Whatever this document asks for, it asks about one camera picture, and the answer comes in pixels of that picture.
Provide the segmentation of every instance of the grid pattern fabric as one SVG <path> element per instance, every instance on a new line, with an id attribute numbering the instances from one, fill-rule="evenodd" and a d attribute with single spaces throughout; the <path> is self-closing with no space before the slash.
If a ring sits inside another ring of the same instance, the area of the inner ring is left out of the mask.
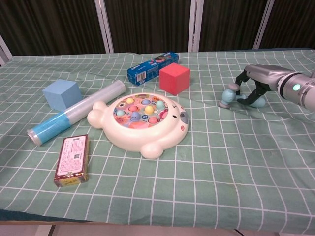
<path id="1" fill-rule="evenodd" d="M 190 87 L 178 96 L 158 78 L 133 86 L 126 70 L 158 54 L 13 57 L 0 68 L 0 208 L 114 224 L 245 229 L 315 234 L 315 114 L 264 95 L 256 109 L 217 106 L 248 64 L 310 74 L 314 50 L 179 53 Z M 180 103 L 189 131 L 158 160 L 112 145 L 86 118 L 37 147 L 26 130 L 58 112 L 42 90 L 57 79 L 78 83 L 83 97 L 122 80 L 126 93 L 155 92 Z M 242 84 L 249 95 L 253 81 Z M 53 183 L 64 137 L 88 134 L 86 183 Z"/>

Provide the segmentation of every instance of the green indicator light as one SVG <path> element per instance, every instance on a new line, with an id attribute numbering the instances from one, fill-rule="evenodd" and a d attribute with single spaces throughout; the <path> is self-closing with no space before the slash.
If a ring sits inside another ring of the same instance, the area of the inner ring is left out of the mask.
<path id="1" fill-rule="evenodd" d="M 293 90 L 294 90 L 294 91 L 297 91 L 297 90 L 300 89 L 300 87 L 301 87 L 301 85 L 296 84 L 295 86 L 293 86 Z"/>

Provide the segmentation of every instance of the blue box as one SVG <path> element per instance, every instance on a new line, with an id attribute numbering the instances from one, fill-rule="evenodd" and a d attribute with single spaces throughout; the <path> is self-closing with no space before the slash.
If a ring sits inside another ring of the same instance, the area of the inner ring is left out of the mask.
<path id="1" fill-rule="evenodd" d="M 43 93 L 50 108 L 60 112 L 82 100 L 77 83 L 69 80 L 56 80 L 44 88 Z"/>
<path id="2" fill-rule="evenodd" d="M 154 59 L 145 61 L 139 65 L 127 70 L 128 80 L 136 86 L 139 86 L 148 80 L 159 75 L 159 70 L 175 62 L 178 63 L 179 57 L 176 53 L 168 52 Z"/>

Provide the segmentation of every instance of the dark curtain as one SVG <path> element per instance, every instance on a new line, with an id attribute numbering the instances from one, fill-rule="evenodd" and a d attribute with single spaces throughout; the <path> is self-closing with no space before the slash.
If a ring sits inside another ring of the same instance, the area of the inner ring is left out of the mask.
<path id="1" fill-rule="evenodd" d="M 276 0 L 260 47 L 315 49 L 315 0 Z"/>
<path id="2" fill-rule="evenodd" d="M 105 0 L 114 51 L 187 52 L 190 0 Z"/>
<path id="3" fill-rule="evenodd" d="M 94 0 L 0 0 L 0 18 L 13 55 L 105 53 Z"/>
<path id="4" fill-rule="evenodd" d="M 267 0 L 204 0 L 200 51 L 252 49 Z"/>

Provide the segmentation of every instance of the foam block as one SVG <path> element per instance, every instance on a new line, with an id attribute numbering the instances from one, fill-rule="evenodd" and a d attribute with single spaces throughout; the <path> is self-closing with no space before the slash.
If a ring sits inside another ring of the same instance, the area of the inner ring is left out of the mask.
<path id="1" fill-rule="evenodd" d="M 159 71 L 159 87 L 172 95 L 177 95 L 188 89 L 190 78 L 190 69 L 172 63 Z"/>
<path id="2" fill-rule="evenodd" d="M 43 89 L 43 93 L 50 108 L 60 112 L 82 100 L 77 83 L 69 80 L 56 80 Z"/>

